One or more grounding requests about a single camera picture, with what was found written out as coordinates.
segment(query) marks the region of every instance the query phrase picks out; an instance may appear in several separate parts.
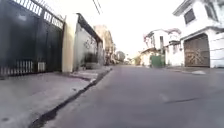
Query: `curb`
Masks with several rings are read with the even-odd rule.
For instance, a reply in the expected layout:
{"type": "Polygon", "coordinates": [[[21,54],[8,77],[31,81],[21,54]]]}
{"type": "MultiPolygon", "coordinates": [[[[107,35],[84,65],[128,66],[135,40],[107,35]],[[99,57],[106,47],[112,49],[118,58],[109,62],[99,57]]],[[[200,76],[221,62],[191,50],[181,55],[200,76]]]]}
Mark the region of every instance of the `curb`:
{"type": "Polygon", "coordinates": [[[93,80],[90,81],[89,85],[87,85],[85,88],[83,88],[82,90],[80,90],[76,94],[70,96],[67,100],[65,100],[64,102],[60,103],[58,106],[56,106],[52,110],[50,110],[50,111],[42,114],[38,119],[36,119],[32,123],[30,123],[28,125],[28,128],[41,128],[41,127],[43,127],[47,121],[53,120],[57,116],[57,112],[60,109],[64,108],[68,103],[70,103],[70,102],[74,101],[75,99],[77,99],[81,94],[83,94],[84,92],[86,92],[89,88],[95,86],[110,71],[112,71],[112,68],[110,68],[109,70],[106,70],[103,73],[100,73],[97,76],[96,79],[93,79],[93,80]]]}

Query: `black metal gate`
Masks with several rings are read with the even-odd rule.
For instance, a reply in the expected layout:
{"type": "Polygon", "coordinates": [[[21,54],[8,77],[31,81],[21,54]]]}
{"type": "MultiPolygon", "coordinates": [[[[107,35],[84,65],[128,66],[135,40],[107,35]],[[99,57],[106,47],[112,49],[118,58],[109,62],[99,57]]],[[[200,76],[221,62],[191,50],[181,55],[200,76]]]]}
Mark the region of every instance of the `black metal gate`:
{"type": "Polygon", "coordinates": [[[0,0],[0,76],[60,71],[63,26],[34,0],[0,0]]]}
{"type": "Polygon", "coordinates": [[[185,66],[210,67],[208,36],[198,35],[184,42],[185,66]]]}

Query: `garage door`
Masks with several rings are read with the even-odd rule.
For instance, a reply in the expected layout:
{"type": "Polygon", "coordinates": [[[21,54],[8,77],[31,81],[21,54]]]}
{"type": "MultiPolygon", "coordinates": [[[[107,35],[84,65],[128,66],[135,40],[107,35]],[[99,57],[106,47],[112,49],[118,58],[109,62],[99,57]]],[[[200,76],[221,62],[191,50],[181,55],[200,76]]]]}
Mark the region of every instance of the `garage door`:
{"type": "Polygon", "coordinates": [[[208,36],[201,34],[184,42],[185,66],[210,67],[208,36]]]}

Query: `sidewalk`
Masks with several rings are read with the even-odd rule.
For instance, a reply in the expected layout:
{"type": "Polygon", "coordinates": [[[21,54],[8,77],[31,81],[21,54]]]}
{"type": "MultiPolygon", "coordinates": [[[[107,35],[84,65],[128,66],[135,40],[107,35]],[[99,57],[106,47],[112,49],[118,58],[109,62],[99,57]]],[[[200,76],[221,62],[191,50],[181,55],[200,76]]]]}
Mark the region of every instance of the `sidewalk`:
{"type": "Polygon", "coordinates": [[[0,80],[0,128],[27,128],[41,115],[85,90],[109,70],[82,71],[80,73],[89,75],[85,80],[78,75],[76,78],[59,73],[0,80]]]}
{"type": "Polygon", "coordinates": [[[224,75],[224,68],[166,67],[165,69],[175,71],[175,72],[194,74],[194,75],[205,75],[205,74],[224,75]]]}

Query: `asphalt road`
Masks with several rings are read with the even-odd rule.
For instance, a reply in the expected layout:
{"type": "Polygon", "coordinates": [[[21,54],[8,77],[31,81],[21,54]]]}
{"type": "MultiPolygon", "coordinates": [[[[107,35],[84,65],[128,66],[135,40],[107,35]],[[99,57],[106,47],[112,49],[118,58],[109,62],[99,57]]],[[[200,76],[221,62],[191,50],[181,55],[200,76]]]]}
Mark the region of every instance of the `asphalt road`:
{"type": "Polygon", "coordinates": [[[115,67],[45,128],[224,128],[221,75],[115,67]]]}

